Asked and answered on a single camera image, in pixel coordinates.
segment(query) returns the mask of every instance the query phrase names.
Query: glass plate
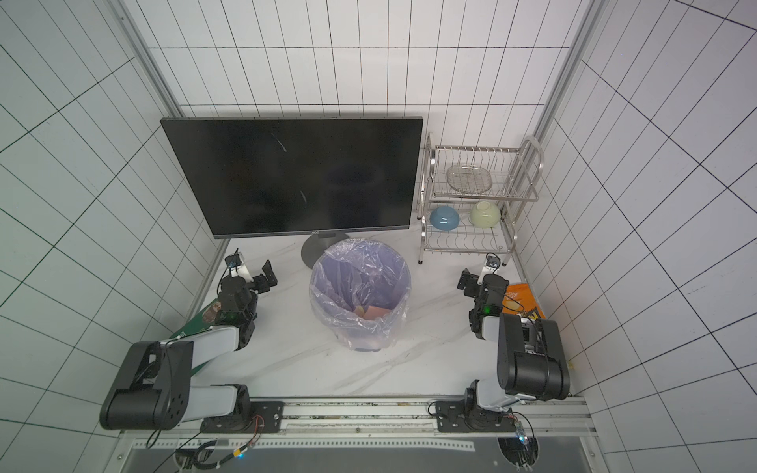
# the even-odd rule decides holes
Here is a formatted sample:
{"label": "glass plate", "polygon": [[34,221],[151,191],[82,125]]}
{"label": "glass plate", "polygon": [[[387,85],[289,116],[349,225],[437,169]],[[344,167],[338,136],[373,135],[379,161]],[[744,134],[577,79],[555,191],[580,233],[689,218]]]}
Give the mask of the glass plate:
{"label": "glass plate", "polygon": [[483,194],[491,189],[491,174],[480,166],[455,164],[447,169],[447,184],[463,194]]}

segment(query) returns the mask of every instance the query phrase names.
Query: mounting plate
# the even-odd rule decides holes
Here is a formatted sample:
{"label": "mounting plate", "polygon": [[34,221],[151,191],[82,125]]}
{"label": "mounting plate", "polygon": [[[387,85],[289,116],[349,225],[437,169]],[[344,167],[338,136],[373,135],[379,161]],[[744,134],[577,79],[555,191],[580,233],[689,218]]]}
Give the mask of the mounting plate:
{"label": "mounting plate", "polygon": [[473,409],[466,416],[465,400],[436,401],[436,426],[440,432],[470,433],[470,432],[503,432],[516,431],[512,419],[504,417],[500,412]]}
{"label": "mounting plate", "polygon": [[[283,410],[284,403],[279,401],[250,402],[250,419],[260,415],[263,422],[258,422],[257,432],[275,434],[281,428]],[[244,421],[236,415],[208,417],[203,419],[200,431],[207,434],[252,434],[255,432],[255,421]]]}

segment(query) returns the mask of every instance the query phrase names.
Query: blue bowl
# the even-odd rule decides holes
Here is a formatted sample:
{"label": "blue bowl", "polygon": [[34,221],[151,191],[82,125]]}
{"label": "blue bowl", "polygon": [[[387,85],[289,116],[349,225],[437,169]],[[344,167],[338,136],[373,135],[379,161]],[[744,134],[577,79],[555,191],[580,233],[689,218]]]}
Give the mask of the blue bowl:
{"label": "blue bowl", "polygon": [[443,205],[434,209],[434,211],[431,212],[429,219],[436,229],[445,232],[456,229],[460,223],[460,215],[458,215],[457,210],[449,205]]}

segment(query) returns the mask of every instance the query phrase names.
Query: white tiled wall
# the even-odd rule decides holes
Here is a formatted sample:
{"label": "white tiled wall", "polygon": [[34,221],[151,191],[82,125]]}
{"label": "white tiled wall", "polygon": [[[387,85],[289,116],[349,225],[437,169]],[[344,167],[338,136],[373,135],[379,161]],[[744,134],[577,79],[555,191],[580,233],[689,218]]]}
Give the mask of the white tiled wall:
{"label": "white tiled wall", "polygon": [[216,249],[103,5],[0,3],[0,471],[102,471],[123,356],[180,327]]}
{"label": "white tiled wall", "polygon": [[588,0],[125,0],[188,117],[423,117],[518,147]]}
{"label": "white tiled wall", "polygon": [[615,473],[755,464],[755,5],[610,1],[519,222]]}

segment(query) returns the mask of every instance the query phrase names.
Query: black computer monitor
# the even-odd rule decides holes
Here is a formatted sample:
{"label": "black computer monitor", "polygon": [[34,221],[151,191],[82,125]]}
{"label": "black computer monitor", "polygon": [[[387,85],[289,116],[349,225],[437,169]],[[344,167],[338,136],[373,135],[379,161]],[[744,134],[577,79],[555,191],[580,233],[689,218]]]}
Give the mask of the black computer monitor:
{"label": "black computer monitor", "polygon": [[422,118],[161,124],[215,238],[409,228]]}

